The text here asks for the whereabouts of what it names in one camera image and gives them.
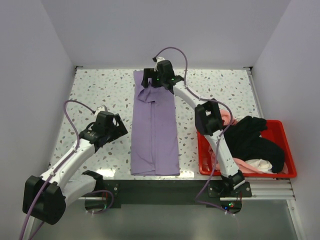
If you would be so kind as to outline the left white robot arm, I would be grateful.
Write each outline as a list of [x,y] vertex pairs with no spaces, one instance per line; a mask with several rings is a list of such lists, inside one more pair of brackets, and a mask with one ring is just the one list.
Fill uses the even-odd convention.
[[40,176],[30,176],[24,187],[22,211],[50,225],[56,224],[68,205],[83,195],[99,196],[103,177],[86,170],[80,180],[72,176],[102,148],[128,133],[119,114],[100,111],[94,122],[82,130],[71,149]]

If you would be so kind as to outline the white t shirt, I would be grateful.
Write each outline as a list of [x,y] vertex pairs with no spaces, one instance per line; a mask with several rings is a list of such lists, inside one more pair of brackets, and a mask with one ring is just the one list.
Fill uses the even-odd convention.
[[272,164],[264,159],[251,159],[245,162],[256,173],[272,174]]

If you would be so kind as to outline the purple t shirt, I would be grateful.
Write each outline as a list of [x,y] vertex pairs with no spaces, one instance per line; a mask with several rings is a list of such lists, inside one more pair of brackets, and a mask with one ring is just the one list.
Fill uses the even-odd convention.
[[135,70],[133,78],[130,173],[134,176],[178,176],[175,97],[163,87],[144,88],[141,70]]

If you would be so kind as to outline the red plastic bin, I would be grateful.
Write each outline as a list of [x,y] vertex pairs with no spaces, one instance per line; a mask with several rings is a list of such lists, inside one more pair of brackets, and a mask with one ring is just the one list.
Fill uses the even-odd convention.
[[[244,172],[245,177],[254,178],[295,178],[297,171],[286,138],[283,124],[279,120],[267,120],[266,129],[260,132],[261,138],[275,144],[283,151],[283,169],[278,173],[255,173]],[[197,134],[198,142],[198,164],[202,175],[210,175],[214,164],[214,157],[210,154],[210,144],[200,133]]]

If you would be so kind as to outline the pink t shirt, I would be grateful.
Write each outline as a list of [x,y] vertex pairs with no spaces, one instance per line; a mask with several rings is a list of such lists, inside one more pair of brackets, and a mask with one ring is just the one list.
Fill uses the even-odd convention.
[[[229,123],[231,125],[236,125],[240,120],[243,119],[243,117],[238,117],[238,118],[232,118],[231,120],[231,115],[227,110],[221,109],[220,110],[221,118],[222,118],[222,123],[224,126],[227,126]],[[215,153],[212,149],[211,146],[208,147],[208,152],[211,158],[211,166],[215,166],[215,171],[220,170],[220,165],[219,163],[215,163]],[[263,172],[260,171],[257,167],[253,166],[250,163],[246,163],[245,161],[239,159],[239,158],[233,158],[239,169],[244,173],[244,174],[262,174]]]

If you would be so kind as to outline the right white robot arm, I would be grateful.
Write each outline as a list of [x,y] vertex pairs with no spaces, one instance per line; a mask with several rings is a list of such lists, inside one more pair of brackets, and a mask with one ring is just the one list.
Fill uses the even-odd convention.
[[206,99],[193,91],[185,78],[176,75],[172,63],[163,57],[154,57],[155,67],[145,68],[141,85],[144,88],[164,88],[176,97],[184,100],[194,110],[194,123],[197,132],[204,136],[215,151],[215,162],[219,163],[222,178],[222,190],[230,197],[235,196],[245,183],[245,177],[235,163],[226,143],[221,102]]

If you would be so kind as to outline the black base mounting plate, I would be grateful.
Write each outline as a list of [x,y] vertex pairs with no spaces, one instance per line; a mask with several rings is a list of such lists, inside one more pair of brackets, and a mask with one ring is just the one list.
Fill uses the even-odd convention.
[[103,193],[84,196],[86,210],[101,211],[122,205],[199,205],[238,213],[242,201],[252,197],[249,182],[229,191],[222,180],[103,180]]

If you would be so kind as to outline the black t shirt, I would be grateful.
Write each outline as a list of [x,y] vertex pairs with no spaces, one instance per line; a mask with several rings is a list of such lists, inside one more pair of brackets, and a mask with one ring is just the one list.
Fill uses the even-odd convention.
[[234,158],[248,161],[262,159],[272,164],[272,172],[284,168],[284,153],[274,143],[261,138],[267,121],[263,118],[246,116],[224,132],[224,139]]

